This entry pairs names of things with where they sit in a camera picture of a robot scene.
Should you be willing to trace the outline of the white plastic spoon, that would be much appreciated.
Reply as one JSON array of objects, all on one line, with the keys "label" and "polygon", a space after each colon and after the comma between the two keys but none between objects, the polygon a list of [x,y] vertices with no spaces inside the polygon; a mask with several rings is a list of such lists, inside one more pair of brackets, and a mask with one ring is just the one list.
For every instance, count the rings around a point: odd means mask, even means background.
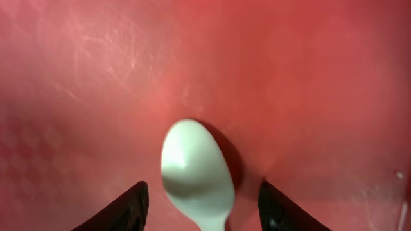
[{"label": "white plastic spoon", "polygon": [[225,231],[235,190],[223,153],[198,121],[177,121],[165,136],[162,184],[168,199],[201,231]]}]

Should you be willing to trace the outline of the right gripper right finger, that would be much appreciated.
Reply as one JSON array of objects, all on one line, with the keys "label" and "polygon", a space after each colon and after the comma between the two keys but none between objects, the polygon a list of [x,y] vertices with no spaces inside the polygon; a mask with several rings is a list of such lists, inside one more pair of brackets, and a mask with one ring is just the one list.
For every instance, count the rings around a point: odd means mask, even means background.
[{"label": "right gripper right finger", "polygon": [[262,231],[331,231],[267,181],[259,188]]}]

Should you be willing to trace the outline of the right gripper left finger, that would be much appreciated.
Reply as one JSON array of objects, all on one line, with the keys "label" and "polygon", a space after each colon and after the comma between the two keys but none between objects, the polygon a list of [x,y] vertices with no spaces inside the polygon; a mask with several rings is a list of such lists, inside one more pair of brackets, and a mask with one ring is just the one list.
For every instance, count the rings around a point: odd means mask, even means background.
[{"label": "right gripper left finger", "polygon": [[143,231],[148,208],[148,184],[140,181],[73,231]]}]

